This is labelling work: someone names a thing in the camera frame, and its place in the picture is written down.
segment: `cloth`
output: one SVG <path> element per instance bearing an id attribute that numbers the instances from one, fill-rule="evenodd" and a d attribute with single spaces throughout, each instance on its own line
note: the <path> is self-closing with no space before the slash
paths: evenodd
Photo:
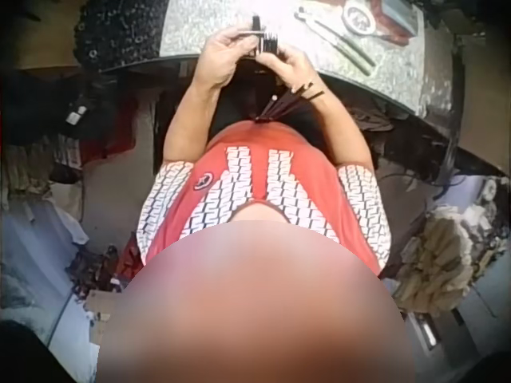
<path id="1" fill-rule="evenodd" d="M 462 218 L 456 207 L 437 207 L 424 231 L 408 242 L 397 274 L 400 286 L 394 293 L 400 309 L 437 317 L 469 293 L 473 243 Z"/>
<path id="2" fill-rule="evenodd" d="M 335 168 L 286 125 L 252 121 L 226 128 L 196 164 L 163 164 L 138 225 L 142 261 L 253 202 L 342 244 L 375 274 L 385 266 L 390 228 L 372 172 Z"/>

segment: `wrist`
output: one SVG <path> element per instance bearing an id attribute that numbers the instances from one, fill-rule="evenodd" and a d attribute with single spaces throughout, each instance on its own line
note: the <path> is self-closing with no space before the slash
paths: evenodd
<path id="1" fill-rule="evenodd" d="M 203 81 L 199 81 L 193 78 L 192 83 L 189 86 L 194 93 L 205 97 L 215 97 L 220 94 L 220 88 L 214 85 L 207 84 Z"/>

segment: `right hand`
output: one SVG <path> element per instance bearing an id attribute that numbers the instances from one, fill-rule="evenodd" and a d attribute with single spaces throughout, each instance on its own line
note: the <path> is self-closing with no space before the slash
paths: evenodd
<path id="1" fill-rule="evenodd" d="M 295 91 L 302 85 L 312 82 L 313 86 L 303 94 L 303 97 L 307 98 L 317 92 L 328 90 L 304 52 L 279 43 L 279 55 L 282 60 L 272 53 L 264 52 L 257 55 L 255 60 L 275 72 L 288 88 Z"/>

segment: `person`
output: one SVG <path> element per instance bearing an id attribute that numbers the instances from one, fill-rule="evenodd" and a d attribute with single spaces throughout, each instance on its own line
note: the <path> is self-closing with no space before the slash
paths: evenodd
<path id="1" fill-rule="evenodd" d="M 255 60 L 290 89 L 311 82 L 311 101 L 330 149 L 326 155 L 279 122 L 242 120 L 208 142 L 220 91 L 258 44 L 249 26 L 211 36 L 170 123 L 164 163 L 137 228 L 144 264 L 176 241 L 221 223 L 267 220 L 311 229 L 343 245 L 375 274 L 390 253 L 390 228 L 370 155 L 358 126 L 307 55 L 279 43 Z"/>
<path id="2" fill-rule="evenodd" d="M 119 294 L 97 383 L 405 383 L 412 355 L 394 300 L 355 255 L 303 227 L 241 220 L 180 239 Z"/>

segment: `red shirt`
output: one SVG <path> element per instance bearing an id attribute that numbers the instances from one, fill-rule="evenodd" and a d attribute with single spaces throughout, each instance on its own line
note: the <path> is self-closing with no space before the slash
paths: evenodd
<path id="1" fill-rule="evenodd" d="M 269 203 L 290 223 L 342 244 L 375 274 L 388 259 L 390 230 L 370 170 L 335 168 L 286 125 L 242 121 L 215 137 L 195 164 L 163 164 L 137 231 L 144 264 L 250 202 Z"/>

